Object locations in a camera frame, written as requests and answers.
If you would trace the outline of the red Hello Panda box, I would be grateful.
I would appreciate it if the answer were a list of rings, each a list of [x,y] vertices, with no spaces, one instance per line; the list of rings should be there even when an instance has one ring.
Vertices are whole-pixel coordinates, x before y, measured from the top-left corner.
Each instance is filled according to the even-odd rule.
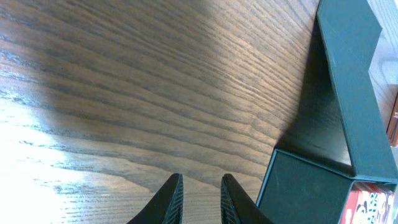
[[[390,224],[394,222],[395,194],[385,186],[355,182],[340,224]]]

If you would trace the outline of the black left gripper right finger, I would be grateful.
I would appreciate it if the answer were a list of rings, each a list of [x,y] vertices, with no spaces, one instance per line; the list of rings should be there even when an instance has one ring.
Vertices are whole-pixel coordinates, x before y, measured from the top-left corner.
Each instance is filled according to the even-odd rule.
[[[272,224],[232,174],[222,177],[220,202],[222,224]]]

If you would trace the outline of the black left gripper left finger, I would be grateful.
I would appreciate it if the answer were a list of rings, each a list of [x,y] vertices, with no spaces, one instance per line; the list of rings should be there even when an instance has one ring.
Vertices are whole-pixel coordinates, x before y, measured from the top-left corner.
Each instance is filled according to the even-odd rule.
[[[183,175],[174,173],[127,224],[181,224],[182,217]]]

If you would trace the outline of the dark green box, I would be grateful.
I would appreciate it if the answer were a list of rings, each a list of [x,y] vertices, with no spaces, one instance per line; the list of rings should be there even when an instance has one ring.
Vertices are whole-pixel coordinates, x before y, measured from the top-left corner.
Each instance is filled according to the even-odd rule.
[[[397,187],[369,77],[381,26],[366,1],[321,0],[298,111],[257,198],[273,223],[339,223],[358,182]]]

